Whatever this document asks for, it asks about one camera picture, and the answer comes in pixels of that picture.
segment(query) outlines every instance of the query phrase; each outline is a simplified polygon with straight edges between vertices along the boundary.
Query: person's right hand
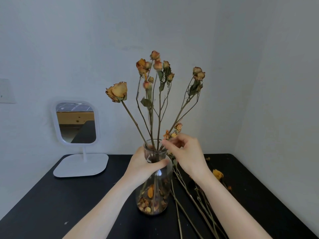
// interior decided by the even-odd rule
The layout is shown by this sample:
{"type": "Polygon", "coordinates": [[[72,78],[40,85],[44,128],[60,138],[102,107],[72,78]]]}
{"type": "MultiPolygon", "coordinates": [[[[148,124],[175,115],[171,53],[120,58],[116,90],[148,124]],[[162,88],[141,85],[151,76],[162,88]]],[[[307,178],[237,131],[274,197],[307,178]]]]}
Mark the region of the person's right hand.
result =
{"type": "Polygon", "coordinates": [[[195,181],[209,170],[197,138],[179,133],[169,141],[162,140],[162,144],[174,154],[182,169],[195,181]]]}

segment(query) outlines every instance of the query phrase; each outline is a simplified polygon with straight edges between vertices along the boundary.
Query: person's left hand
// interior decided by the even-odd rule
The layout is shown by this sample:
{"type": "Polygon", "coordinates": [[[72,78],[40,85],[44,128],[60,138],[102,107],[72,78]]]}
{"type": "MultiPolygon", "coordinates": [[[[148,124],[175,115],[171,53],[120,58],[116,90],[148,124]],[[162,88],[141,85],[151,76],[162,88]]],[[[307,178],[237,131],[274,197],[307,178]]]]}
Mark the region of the person's left hand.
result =
{"type": "Polygon", "coordinates": [[[144,148],[139,147],[132,156],[123,178],[133,183],[135,188],[144,183],[155,171],[164,168],[169,160],[148,163],[144,157],[144,148]]]}

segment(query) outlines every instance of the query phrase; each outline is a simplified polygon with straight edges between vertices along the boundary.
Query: mirror base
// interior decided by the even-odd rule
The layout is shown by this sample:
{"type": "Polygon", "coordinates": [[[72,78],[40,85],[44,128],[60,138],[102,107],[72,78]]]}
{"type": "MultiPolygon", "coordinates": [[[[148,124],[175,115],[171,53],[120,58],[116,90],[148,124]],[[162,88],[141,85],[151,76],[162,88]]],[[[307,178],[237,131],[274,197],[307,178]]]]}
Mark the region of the mirror base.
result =
{"type": "Polygon", "coordinates": [[[92,176],[102,172],[107,165],[106,154],[73,154],[64,158],[54,169],[53,175],[58,178],[92,176]]]}

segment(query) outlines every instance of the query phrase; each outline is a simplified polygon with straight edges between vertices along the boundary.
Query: glass vase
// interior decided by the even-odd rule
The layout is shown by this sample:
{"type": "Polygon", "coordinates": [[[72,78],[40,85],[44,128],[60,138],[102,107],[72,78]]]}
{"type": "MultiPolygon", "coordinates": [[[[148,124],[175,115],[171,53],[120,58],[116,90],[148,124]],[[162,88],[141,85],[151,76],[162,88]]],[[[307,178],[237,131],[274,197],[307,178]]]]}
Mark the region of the glass vase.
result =
{"type": "MultiPolygon", "coordinates": [[[[161,140],[154,139],[155,147],[161,140]]],[[[167,149],[155,150],[152,141],[144,144],[145,159],[149,163],[155,163],[162,159],[168,159],[169,163],[162,169],[154,172],[142,185],[135,189],[136,203],[138,209],[147,215],[157,215],[163,212],[168,204],[168,196],[171,190],[171,180],[173,175],[173,164],[167,156],[167,149]]]]}

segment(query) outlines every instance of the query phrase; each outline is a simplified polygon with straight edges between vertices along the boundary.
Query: forearm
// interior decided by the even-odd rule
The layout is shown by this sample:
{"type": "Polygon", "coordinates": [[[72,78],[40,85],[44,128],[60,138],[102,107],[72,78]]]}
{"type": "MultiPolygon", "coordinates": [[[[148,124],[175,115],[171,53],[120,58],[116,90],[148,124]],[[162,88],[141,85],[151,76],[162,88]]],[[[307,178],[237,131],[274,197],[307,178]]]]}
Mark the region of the forearm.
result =
{"type": "Polygon", "coordinates": [[[209,171],[196,178],[230,239],[271,238],[209,171]]]}
{"type": "Polygon", "coordinates": [[[105,239],[134,185],[122,177],[106,196],[63,239],[105,239]]]}

